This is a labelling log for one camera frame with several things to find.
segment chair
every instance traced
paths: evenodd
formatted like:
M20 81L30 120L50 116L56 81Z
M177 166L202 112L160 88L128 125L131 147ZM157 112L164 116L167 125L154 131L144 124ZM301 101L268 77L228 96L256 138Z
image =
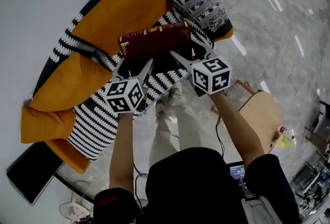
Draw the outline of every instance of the chair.
M275 101L268 92L255 92L248 83L241 80L237 80L236 83L252 94L239 112L258 135L264 152L269 153L272 150L274 134L279 125L283 124Z
M45 143L58 157L63 160L63 162L67 163L72 169L80 174L84 174L91 163L91 161L83 156L67 140L55 139L46 141Z

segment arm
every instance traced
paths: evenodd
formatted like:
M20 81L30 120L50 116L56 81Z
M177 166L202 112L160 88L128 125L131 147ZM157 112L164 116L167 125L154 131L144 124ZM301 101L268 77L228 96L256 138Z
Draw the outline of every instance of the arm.
M246 169L244 179L253 194L268 199L283 224L300 223L294 194L277 156L266 154L256 158Z
M134 193L133 114L121 114L110 164L109 188L120 187Z
M265 154L258 135L222 92L214 93L210 98L216 105L229 136L247 168L254 159Z

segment red book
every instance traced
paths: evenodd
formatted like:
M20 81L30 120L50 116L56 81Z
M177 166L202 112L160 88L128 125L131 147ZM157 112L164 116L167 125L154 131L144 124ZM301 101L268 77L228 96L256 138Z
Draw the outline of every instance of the red book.
M118 43L127 63L145 63L150 58L159 62L163 58L169 58L170 50L192 59L190 27L187 22L128 33L120 36Z

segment display screen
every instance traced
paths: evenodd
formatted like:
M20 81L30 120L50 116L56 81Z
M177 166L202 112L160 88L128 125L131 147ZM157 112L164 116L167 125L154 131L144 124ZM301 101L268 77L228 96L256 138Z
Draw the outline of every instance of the display screen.
M230 167L230 175L234 179L243 179L245 176L244 165L235 165Z
M32 144L7 169L7 176L21 195L34 204L63 164L44 142Z

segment black shirt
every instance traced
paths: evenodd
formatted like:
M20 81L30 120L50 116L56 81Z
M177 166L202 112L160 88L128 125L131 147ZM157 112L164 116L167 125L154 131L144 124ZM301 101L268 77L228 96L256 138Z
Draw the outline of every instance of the black shirt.
M265 154L245 171L251 193L265 196L283 222L298 223L299 212L277 156ZM140 214L134 196L121 188L95 197L94 221L101 223L246 223L243 193L221 155L208 148L182 150L154 164Z

